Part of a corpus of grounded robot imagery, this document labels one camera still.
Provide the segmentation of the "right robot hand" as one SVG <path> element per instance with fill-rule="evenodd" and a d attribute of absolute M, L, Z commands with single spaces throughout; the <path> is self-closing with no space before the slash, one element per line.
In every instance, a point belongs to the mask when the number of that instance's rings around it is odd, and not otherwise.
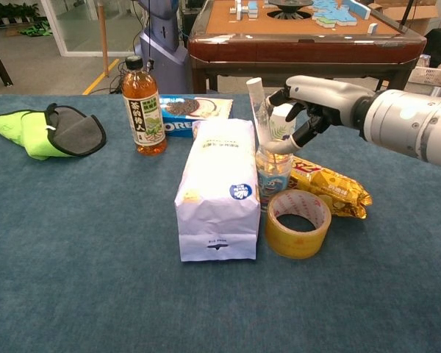
<path fill-rule="evenodd" d="M 292 154 L 304 147 L 329 126 L 346 126 L 358 129 L 364 121 L 364 108 L 376 93 L 367 88 L 330 79 L 312 76 L 292 76 L 284 87 L 269 95 L 265 104 L 269 114 L 274 107 L 291 103 L 293 108 L 286 121 L 293 121 L 306 110 L 309 120 L 286 140 L 272 140 L 265 149 L 274 154 Z"/>

